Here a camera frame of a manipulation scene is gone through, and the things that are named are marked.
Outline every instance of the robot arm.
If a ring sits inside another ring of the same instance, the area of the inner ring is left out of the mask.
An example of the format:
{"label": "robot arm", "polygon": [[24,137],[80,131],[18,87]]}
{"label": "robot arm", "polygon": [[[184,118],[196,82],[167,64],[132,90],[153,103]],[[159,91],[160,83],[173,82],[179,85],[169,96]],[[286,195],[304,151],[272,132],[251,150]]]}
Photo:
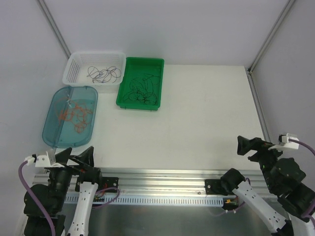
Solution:
{"label": "robot arm", "polygon": [[236,169],[227,171],[221,177],[219,185],[213,184],[211,189],[223,195],[233,192],[242,198],[266,224],[273,236],[315,236],[314,224],[310,217],[304,216],[312,206],[315,192],[301,183],[306,175],[293,158],[278,160],[282,150],[298,149],[298,145],[288,142],[288,135],[280,136],[280,140],[284,142],[276,146],[260,138],[248,140],[239,136],[237,153],[245,155],[250,150],[257,151],[248,159],[259,163],[270,193],[278,197],[278,202],[287,211],[290,220],[286,220],[259,197]]}
{"label": "robot arm", "polygon": [[[102,186],[100,168],[94,167],[93,147],[88,148],[78,156],[71,155],[68,148],[56,156],[53,151],[47,151],[40,155],[33,155],[26,159],[28,164],[35,162],[35,166],[50,170],[48,186],[36,184],[31,191],[39,199],[49,217],[52,219],[56,236],[65,236],[64,215],[57,213],[62,210],[64,200],[73,175],[79,175],[80,195],[75,216],[68,236],[87,236],[89,218],[92,203],[98,186]],[[76,162],[77,165],[67,165],[68,161]],[[24,196],[24,214],[28,216],[24,229],[25,236],[50,236],[51,228],[47,219],[27,192]]]}
{"label": "robot arm", "polygon": [[67,236],[87,236],[89,234],[89,219],[97,188],[97,183],[83,182],[80,184],[79,200]]}

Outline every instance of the black cable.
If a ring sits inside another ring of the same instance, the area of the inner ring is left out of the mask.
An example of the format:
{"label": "black cable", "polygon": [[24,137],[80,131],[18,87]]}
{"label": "black cable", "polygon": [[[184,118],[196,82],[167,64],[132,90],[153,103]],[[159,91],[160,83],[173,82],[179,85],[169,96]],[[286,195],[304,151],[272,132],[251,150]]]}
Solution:
{"label": "black cable", "polygon": [[143,78],[134,78],[130,81],[130,91],[123,96],[123,101],[131,100],[144,103],[146,105],[156,105],[158,97],[154,91],[154,85],[158,85],[160,78],[144,74]]}
{"label": "black cable", "polygon": [[112,78],[115,78],[115,80],[112,82],[114,83],[117,81],[119,77],[121,77],[121,75],[122,75],[121,70],[115,66],[111,66],[103,70],[99,70],[95,66],[90,66],[88,68],[87,77],[92,78],[93,83],[95,83],[96,81],[103,84],[111,81]]}

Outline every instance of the green plastic tray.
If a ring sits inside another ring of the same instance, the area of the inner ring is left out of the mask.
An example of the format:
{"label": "green plastic tray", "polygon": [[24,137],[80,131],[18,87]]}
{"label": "green plastic tray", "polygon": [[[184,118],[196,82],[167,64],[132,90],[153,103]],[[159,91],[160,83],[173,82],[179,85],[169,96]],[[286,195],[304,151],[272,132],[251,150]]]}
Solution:
{"label": "green plastic tray", "polygon": [[127,58],[116,104],[124,109],[157,111],[161,102],[164,60]]}

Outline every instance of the tangled wire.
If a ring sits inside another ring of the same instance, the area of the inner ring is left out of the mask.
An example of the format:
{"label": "tangled wire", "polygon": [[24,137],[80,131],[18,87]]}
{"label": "tangled wire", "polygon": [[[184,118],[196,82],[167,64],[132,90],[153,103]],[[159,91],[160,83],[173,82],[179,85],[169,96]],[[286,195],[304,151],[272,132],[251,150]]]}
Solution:
{"label": "tangled wire", "polygon": [[[65,99],[67,100],[68,108],[65,110],[61,109],[60,112],[57,112],[57,104]],[[55,111],[59,124],[62,120],[69,121],[74,125],[74,130],[79,134],[82,133],[92,121],[93,111],[87,108],[83,100],[73,101],[67,97],[63,97],[55,102]]]}
{"label": "tangled wire", "polygon": [[123,101],[131,100],[146,105],[156,105],[158,97],[154,86],[158,85],[160,78],[151,74],[144,74],[143,78],[134,78],[130,81],[130,92],[123,96]]}
{"label": "tangled wire", "polygon": [[90,66],[88,68],[88,75],[87,77],[91,77],[93,83],[99,82],[99,83],[107,83],[109,81],[111,81],[112,78],[114,78],[115,80],[112,82],[116,82],[117,79],[119,77],[121,77],[122,72],[120,69],[118,69],[115,66],[111,66],[109,68],[103,69],[103,70],[99,70],[97,69],[95,66]]}

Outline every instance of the blue plastic lid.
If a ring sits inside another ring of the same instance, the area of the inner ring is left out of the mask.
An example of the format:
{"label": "blue plastic lid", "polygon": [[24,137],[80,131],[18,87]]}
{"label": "blue plastic lid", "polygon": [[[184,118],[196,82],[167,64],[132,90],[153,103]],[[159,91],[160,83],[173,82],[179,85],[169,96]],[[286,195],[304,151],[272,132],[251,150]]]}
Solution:
{"label": "blue plastic lid", "polygon": [[44,125],[44,142],[54,148],[87,144],[92,137],[97,96],[97,91],[89,86],[58,90]]}

